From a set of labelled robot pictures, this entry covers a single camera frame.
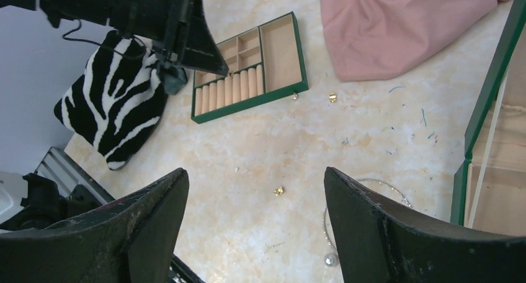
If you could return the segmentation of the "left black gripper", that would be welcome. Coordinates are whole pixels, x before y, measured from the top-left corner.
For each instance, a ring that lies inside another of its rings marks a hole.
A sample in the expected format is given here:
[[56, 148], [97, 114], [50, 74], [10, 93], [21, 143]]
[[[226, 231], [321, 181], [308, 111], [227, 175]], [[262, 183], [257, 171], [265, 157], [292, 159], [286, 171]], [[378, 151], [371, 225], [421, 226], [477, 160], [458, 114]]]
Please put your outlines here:
[[149, 38], [166, 61], [226, 76], [229, 68], [208, 28], [203, 0], [115, 0], [110, 26]]

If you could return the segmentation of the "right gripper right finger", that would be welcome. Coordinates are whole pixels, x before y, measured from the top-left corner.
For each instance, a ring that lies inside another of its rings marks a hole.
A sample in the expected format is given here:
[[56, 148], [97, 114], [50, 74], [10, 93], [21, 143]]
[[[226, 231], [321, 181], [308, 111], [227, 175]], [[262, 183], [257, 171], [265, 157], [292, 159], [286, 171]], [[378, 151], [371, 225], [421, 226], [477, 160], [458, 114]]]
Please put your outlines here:
[[328, 167], [324, 191], [345, 282], [524, 282], [525, 238], [454, 225]]

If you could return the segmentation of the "green jewelry tray insert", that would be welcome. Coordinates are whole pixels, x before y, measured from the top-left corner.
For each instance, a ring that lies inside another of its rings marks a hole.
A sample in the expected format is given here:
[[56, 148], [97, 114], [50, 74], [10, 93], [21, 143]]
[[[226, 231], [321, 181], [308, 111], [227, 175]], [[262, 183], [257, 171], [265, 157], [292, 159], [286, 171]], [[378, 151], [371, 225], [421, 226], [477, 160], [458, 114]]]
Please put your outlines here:
[[202, 124], [308, 90], [298, 19], [286, 13], [218, 43], [227, 76], [194, 71], [191, 119]]

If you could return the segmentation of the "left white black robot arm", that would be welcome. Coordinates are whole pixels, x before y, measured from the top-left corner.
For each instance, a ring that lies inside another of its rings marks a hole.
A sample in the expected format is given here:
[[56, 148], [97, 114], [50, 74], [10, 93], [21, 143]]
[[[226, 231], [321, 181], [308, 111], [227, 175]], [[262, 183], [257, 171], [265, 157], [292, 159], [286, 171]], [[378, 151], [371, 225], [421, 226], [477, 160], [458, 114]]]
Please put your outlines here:
[[41, 9], [58, 28], [61, 20], [108, 25], [124, 37], [153, 42], [166, 68], [182, 66], [225, 76], [229, 68], [205, 20], [202, 0], [1, 0], [1, 7]]

